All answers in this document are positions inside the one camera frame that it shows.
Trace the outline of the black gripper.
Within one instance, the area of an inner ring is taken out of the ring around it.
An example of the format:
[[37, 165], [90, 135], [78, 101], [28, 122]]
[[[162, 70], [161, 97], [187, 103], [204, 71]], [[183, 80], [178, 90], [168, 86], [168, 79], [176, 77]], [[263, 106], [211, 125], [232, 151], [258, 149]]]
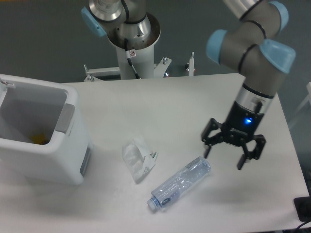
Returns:
[[[266, 143], [264, 135], [254, 135], [264, 116], [264, 113], [260, 113], [262, 107], [262, 102], [258, 102], [253, 111], [234, 101], [223, 124], [211, 118], [201, 133], [201, 140], [206, 148], [204, 158], [208, 157], [212, 146], [226, 142], [243, 149], [243, 154], [237, 163], [238, 170], [242, 169], [247, 160], [258, 160]], [[220, 132], [209, 136], [212, 131], [216, 130]], [[256, 145], [252, 151], [249, 151], [246, 144], [251, 140], [255, 140]]]

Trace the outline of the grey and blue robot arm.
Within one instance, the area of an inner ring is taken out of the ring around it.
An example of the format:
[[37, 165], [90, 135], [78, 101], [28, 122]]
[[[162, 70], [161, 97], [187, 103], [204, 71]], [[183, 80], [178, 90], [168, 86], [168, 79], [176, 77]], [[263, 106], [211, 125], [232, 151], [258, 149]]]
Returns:
[[[256, 129], [296, 53], [274, 40], [289, 20], [283, 4], [265, 0], [227, 0], [225, 4], [241, 24], [233, 32], [216, 30], [208, 39], [206, 53], [245, 79], [226, 120], [210, 119], [201, 139], [209, 149], [222, 142], [241, 147], [243, 155], [237, 165], [241, 169], [247, 160], [260, 158], [266, 140]], [[116, 48], [122, 79], [163, 77], [154, 64], [160, 25], [147, 12], [145, 1], [91, 0], [81, 15], [95, 35], [107, 36]]]

